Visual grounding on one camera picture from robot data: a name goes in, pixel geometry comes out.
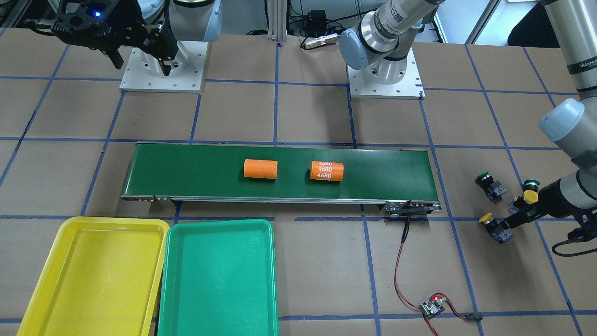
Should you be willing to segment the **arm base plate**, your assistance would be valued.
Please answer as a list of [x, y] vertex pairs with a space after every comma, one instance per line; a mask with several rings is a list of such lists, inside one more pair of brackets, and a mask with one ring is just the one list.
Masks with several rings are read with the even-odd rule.
[[403, 60], [382, 59], [363, 70], [346, 66], [353, 98], [423, 99], [426, 94], [412, 49]]
[[164, 75], [158, 60], [133, 48], [125, 67], [120, 89], [130, 92], [200, 93], [210, 42], [179, 41], [170, 75]]

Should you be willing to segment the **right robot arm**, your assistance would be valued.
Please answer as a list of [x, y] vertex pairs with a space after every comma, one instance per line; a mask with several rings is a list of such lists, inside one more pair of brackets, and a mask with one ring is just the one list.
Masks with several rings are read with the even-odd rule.
[[57, 17], [37, 26], [65, 44], [100, 51], [118, 70], [124, 64], [120, 47], [138, 48], [167, 76], [181, 53], [181, 41], [218, 40], [221, 8], [219, 0], [166, 0], [162, 19], [149, 23], [137, 0], [62, 0]]

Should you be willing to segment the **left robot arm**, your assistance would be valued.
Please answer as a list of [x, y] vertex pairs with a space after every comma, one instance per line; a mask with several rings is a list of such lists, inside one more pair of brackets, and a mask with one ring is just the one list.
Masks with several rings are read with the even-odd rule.
[[[448, 42], [475, 42], [499, 0], [388, 0], [340, 35], [350, 89], [360, 98], [420, 98], [412, 43], [425, 17], [439, 11]], [[563, 52], [579, 100], [569, 98], [539, 122], [539, 128], [578, 170], [544, 187], [532, 206], [539, 216], [572, 216], [587, 236], [596, 234], [596, 2], [541, 0], [548, 27]]]

